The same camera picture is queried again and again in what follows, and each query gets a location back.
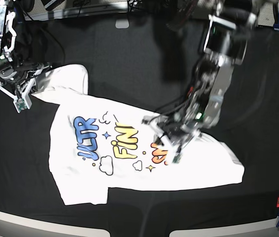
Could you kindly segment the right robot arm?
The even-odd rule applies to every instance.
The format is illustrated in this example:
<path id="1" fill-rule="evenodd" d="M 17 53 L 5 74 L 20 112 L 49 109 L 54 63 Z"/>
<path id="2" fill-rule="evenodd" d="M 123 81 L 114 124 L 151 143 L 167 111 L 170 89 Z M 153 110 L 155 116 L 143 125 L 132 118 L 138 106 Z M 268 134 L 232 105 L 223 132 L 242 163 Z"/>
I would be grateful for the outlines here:
<path id="1" fill-rule="evenodd" d="M 33 0 L 0 0 L 0 86 L 9 84 L 18 99 L 36 91 L 35 78 L 51 64 L 45 60 L 47 39 L 25 19 Z"/>

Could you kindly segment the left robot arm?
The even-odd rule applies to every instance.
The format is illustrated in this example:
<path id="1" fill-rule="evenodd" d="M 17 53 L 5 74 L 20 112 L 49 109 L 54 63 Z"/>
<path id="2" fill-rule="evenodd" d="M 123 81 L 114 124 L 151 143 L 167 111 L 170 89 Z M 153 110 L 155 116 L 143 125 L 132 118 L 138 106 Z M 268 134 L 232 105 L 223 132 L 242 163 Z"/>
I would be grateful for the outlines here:
<path id="1" fill-rule="evenodd" d="M 142 122 L 154 131 L 156 145 L 182 148 L 201 129 L 216 126 L 235 65 L 241 65 L 264 0 L 215 0 L 203 54 L 186 99 L 174 109 Z"/>

